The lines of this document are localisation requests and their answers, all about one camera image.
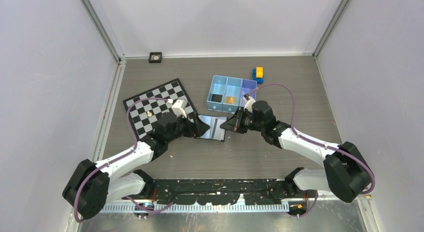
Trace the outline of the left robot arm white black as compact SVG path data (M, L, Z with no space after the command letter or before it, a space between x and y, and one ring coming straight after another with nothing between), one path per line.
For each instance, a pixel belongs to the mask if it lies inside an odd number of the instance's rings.
M180 137L201 137L211 128L196 112L187 117L166 112L152 127L152 131L127 150L104 160L85 159L78 164L62 192L63 198L73 206L74 214L81 216L77 221L94 217L106 204L126 196L151 197L155 182L138 166L159 158L170 142Z

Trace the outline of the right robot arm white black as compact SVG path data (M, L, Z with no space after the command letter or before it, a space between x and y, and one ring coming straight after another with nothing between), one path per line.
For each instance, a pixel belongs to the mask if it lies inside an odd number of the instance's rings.
M285 190L292 197L300 196L305 190L322 190L332 192L344 202L352 202L375 186L373 172L353 143L330 143L301 133L277 120L266 101L239 108L220 127L240 134L249 130L260 132L268 144L296 152L320 165L321 170L299 168L286 177Z

